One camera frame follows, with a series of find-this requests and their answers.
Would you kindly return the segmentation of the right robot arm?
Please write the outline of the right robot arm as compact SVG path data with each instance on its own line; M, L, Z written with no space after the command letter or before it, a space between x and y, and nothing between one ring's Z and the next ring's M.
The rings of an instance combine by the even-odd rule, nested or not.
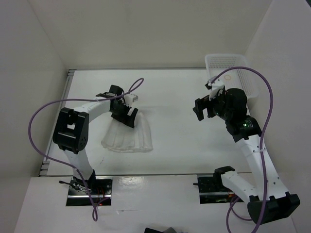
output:
M255 179L251 185L237 174L231 166L215 169L213 186L219 191L233 191L246 205L254 223L265 224L289 217L300 205L297 194L290 194L281 181L270 159L262 131L255 118L248 114L247 96L238 88L216 92L216 96L205 96L195 100L193 111L199 121L207 117L219 117L225 121L226 129L245 156Z

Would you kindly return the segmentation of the white pleated skirt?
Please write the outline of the white pleated skirt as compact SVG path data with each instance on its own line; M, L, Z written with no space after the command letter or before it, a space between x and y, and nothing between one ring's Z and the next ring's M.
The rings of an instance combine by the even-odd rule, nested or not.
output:
M151 129L143 112L138 112L134 124L134 128L130 128L112 120L101 141L103 148L118 153L152 151Z

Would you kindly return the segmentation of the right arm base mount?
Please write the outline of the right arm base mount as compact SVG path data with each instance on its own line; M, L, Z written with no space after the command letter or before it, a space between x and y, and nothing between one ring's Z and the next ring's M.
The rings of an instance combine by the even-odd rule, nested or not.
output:
M199 191L200 204L230 203L237 195L223 186L220 175L198 174L197 181L193 183Z

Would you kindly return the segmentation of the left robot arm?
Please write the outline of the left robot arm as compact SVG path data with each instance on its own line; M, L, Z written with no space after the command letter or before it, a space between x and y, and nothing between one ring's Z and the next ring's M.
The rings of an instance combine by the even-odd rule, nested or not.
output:
M134 128L138 109L131 108L137 100L137 95L125 95L121 87L111 85L109 91L97 94L92 101L60 110L52 139L64 151L69 164L74 166L74 185L79 185L84 193L91 194L98 187L95 170L88 161L85 149L90 122L102 114L111 113L114 120Z

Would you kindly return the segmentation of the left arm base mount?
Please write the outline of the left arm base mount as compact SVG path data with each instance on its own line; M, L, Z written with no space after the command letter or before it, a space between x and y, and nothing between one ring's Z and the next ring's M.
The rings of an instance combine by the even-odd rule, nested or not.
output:
M68 195L66 206L91 206L86 188L78 184L73 178L70 182L59 181L60 184L67 185ZM109 177L98 177L95 187L90 189L91 197L96 205L110 206L113 180Z

